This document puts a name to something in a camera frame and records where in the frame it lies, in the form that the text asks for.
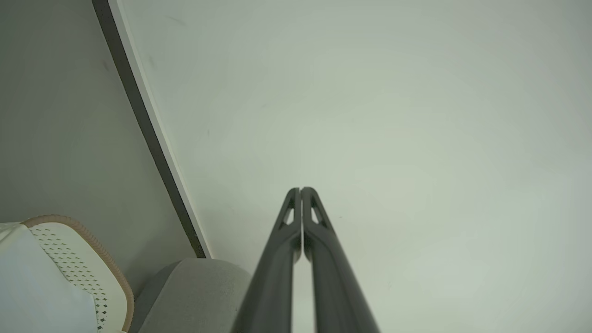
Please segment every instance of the white edge trim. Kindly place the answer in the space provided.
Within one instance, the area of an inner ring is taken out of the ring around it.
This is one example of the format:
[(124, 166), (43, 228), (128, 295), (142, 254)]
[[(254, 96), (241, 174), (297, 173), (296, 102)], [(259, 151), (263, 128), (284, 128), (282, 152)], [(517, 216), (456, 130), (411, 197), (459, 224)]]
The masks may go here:
[(150, 122), (152, 123), (154, 131), (156, 132), (156, 137), (158, 138), (162, 151), (165, 154), (166, 162), (169, 164), (170, 172), (173, 174), (173, 178), (175, 179), (175, 183), (179, 189), (183, 203), (185, 203), (185, 207), (189, 213), (189, 218), (191, 219), (191, 223), (195, 228), (197, 238), (200, 240), (201, 247), (204, 250), (205, 257), (212, 258), (209, 246), (202, 233), (200, 221), (197, 218), (197, 214), (195, 212), (195, 207), (192, 204), (192, 200), (190, 200), (191, 196), (187, 191), (181, 170), (179, 169), (179, 165), (177, 164), (173, 151), (170, 147), (169, 140), (166, 136), (166, 132), (163, 128), (163, 124), (160, 120), (160, 115), (156, 107), (154, 95), (150, 90), (144, 69), (141, 65), (138, 53), (136, 52), (136, 45), (133, 42), (133, 36), (127, 21), (123, 0), (109, 0), (109, 6), (111, 7), (111, 12), (121, 38), (121, 43), (123, 44), (123, 48), (126, 51), (127, 61), (130, 63), (131, 71), (136, 78), (136, 84), (140, 90), (144, 105), (146, 106), (146, 111), (150, 117)]

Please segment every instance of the black border strip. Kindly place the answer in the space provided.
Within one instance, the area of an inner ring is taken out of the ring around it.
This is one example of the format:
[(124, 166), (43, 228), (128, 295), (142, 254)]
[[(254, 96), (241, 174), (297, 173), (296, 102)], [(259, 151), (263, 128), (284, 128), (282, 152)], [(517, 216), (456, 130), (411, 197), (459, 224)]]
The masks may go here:
[(136, 78), (131, 71), (129, 61), (127, 60), (126, 51), (123, 48), (121, 37), (117, 31), (117, 26), (115, 24), (115, 19), (113, 19), (113, 13), (111, 12), (109, 2), (108, 0), (92, 0), (92, 5), (95, 8), (96, 17), (99, 19), (101, 30), (103, 31), (107, 45), (109, 45), (109, 51), (111, 51), (111, 57), (113, 57), (113, 61), (115, 62), (115, 67), (121, 78), (121, 83), (123, 83), (127, 98), (130, 100), (131, 108), (134, 110), (136, 120), (144, 135), (144, 140), (146, 140), (146, 143), (148, 144), (148, 148), (150, 149), (156, 168), (160, 173), (160, 177), (165, 183), (166, 191), (169, 193), (170, 200), (179, 216), (183, 230), (185, 230), (185, 234), (187, 234), (187, 238), (189, 238), (189, 243), (191, 243), (195, 255), (198, 258), (205, 258), (204, 249), (201, 247), (200, 240), (197, 238), (185, 203), (181, 198), (173, 174), (170, 171), (169, 164), (166, 162), (165, 154), (162, 152), (162, 147), (160, 146), (158, 137), (156, 137), (156, 132), (154, 131), (154, 127), (152, 126), (152, 122), (146, 111), (146, 105), (144, 104), (144, 100), (142, 100), (140, 90), (136, 83)]

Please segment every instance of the brown braided rim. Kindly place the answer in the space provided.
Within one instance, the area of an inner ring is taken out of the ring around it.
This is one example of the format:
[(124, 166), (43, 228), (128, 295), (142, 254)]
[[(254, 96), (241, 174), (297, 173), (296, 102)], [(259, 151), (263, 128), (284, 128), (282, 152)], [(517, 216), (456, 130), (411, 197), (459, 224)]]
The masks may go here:
[(99, 241), (97, 241), (97, 239), (90, 233), (90, 231), (87, 230), (87, 228), (84, 227), (84, 225), (82, 225), (82, 223), (80, 223), (74, 219), (71, 219), (67, 216), (41, 215), (41, 216), (32, 217), (31, 219), (21, 222), (21, 224), (25, 225), (27, 228), (31, 228), (33, 226), (40, 225), (42, 223), (47, 223), (47, 222), (61, 223), (63, 225), (67, 225), (68, 227), (72, 228), (75, 232), (78, 233), (78, 235), (80, 235), (80, 237), (82, 237), (82, 239), (84, 239), (88, 243), (88, 245), (91, 246), (91, 248), (93, 250), (95, 250), (96, 254), (98, 254), (99, 257), (101, 257), (101, 259), (103, 259), (103, 261), (105, 262), (105, 265), (107, 265), (107, 267), (109, 267), (109, 270), (111, 271), (111, 273), (113, 273), (113, 276), (115, 277), (117, 282), (119, 282), (121, 289), (123, 289), (123, 293), (126, 295), (127, 313), (126, 313), (126, 320), (123, 323), (123, 327), (121, 330), (124, 332), (127, 332), (128, 329), (130, 329), (131, 317), (134, 314), (134, 293), (131, 291), (130, 285), (127, 283), (127, 280), (123, 276), (123, 273), (121, 272), (119, 267), (117, 267), (117, 265), (115, 264), (115, 261), (113, 261), (113, 258), (111, 258), (111, 256), (107, 252), (107, 250), (105, 250), (105, 248), (101, 245), (101, 243), (99, 243)]

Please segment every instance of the white cloth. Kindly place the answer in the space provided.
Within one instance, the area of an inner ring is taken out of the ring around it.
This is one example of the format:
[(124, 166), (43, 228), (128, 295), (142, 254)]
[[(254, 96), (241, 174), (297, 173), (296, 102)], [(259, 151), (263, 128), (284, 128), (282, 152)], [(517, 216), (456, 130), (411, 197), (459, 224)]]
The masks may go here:
[(0, 228), (0, 332), (96, 333), (95, 311), (26, 226)]

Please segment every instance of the gray cushion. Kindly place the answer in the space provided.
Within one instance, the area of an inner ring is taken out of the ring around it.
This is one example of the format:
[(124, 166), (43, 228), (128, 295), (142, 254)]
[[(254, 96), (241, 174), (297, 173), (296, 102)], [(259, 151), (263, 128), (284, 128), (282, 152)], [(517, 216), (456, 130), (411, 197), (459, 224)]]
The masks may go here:
[(249, 282), (249, 273), (221, 260), (171, 264), (136, 300), (130, 333), (229, 332)]

